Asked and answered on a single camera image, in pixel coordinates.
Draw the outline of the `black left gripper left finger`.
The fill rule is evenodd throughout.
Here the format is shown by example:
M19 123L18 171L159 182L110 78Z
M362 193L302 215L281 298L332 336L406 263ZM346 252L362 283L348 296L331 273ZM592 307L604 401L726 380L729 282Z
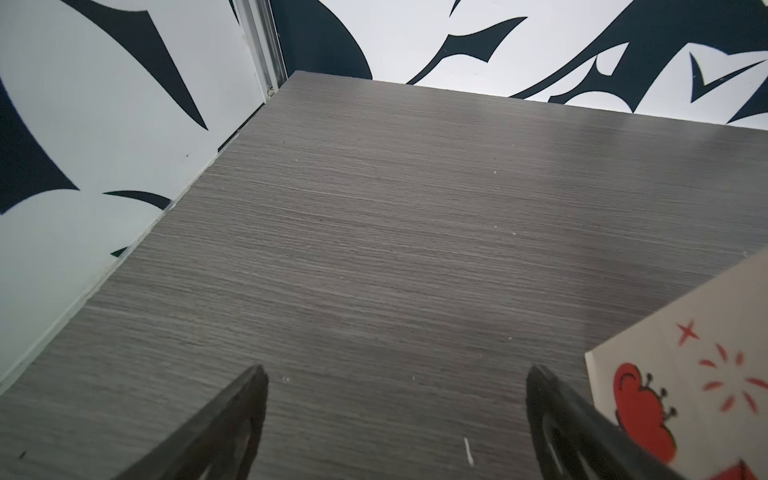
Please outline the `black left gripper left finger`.
M119 479L246 479L257 456L269 378L253 365Z

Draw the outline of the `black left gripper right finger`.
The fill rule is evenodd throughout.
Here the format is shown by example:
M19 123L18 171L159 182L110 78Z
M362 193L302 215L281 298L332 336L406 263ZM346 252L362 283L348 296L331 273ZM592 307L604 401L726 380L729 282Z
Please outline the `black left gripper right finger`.
M526 378L526 412L545 479L679 479L543 365Z

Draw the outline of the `white red paper bag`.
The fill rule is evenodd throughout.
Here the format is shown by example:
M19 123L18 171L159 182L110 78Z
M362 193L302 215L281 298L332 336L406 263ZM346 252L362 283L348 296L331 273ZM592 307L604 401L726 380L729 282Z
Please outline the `white red paper bag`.
M585 355L595 408L686 479L767 476L767 254Z

